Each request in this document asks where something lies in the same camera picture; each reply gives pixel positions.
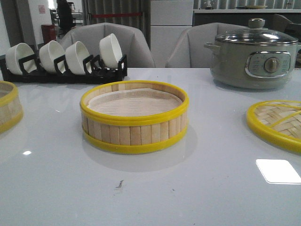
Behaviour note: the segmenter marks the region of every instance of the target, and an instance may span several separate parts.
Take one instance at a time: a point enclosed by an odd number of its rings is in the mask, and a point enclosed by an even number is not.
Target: bamboo steamer
[[[272,100],[252,105],[247,112],[250,129],[284,149],[301,153],[301,102]]]
[[[0,133],[16,125],[23,117],[17,87],[0,81]]]
[[[180,104],[166,112],[140,116],[112,115],[92,110],[95,98],[115,93],[135,93],[147,90],[156,95],[172,95]],[[189,99],[185,91],[164,82],[120,81],[95,87],[80,101],[82,128],[86,139],[93,145],[124,154],[149,153],[167,148],[178,142],[187,130]]]

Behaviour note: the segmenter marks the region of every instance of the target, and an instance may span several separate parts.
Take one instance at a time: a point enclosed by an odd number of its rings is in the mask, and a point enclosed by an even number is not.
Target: control panel
[[[246,63],[246,73],[252,77],[275,78],[288,73],[291,55],[288,52],[254,52]]]

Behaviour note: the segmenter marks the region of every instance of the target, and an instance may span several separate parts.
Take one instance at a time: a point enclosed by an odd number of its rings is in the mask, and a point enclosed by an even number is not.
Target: glass lid
[[[292,45],[298,43],[298,39],[282,32],[264,28],[264,24],[264,19],[253,18],[249,20],[249,27],[219,34],[215,39],[252,45]]]

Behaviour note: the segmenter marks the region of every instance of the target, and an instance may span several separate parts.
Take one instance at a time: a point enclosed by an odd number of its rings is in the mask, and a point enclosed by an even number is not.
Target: glossy tabletop
[[[95,85],[15,83],[24,117],[0,134],[1,226],[301,225],[301,155],[246,124],[257,102],[300,101],[300,70],[273,90],[223,85],[209,69],[130,68],[126,80],[188,93],[181,141],[141,155],[100,150],[84,139],[79,108]]]

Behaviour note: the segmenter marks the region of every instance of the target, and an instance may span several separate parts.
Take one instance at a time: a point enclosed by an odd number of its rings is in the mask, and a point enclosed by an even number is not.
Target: black dish rack
[[[24,68],[24,63],[34,60],[37,69],[28,73]],[[58,63],[62,62],[65,67],[65,71],[61,73],[58,69]],[[76,75],[73,74],[66,62],[65,55],[58,57],[54,60],[55,74],[48,73],[41,65],[40,59],[32,54],[30,56],[19,59],[20,69],[22,75],[13,74],[6,66],[5,55],[0,56],[0,67],[2,71],[2,77],[4,81],[9,82],[35,82],[35,83],[86,83],[86,84],[105,84],[115,81],[122,81],[127,76],[127,56],[123,57],[118,62],[117,69],[109,69],[104,66],[104,62],[100,59],[100,55],[93,57],[88,56],[83,60],[83,67],[85,74]],[[91,64],[91,72],[87,69],[87,64]]]

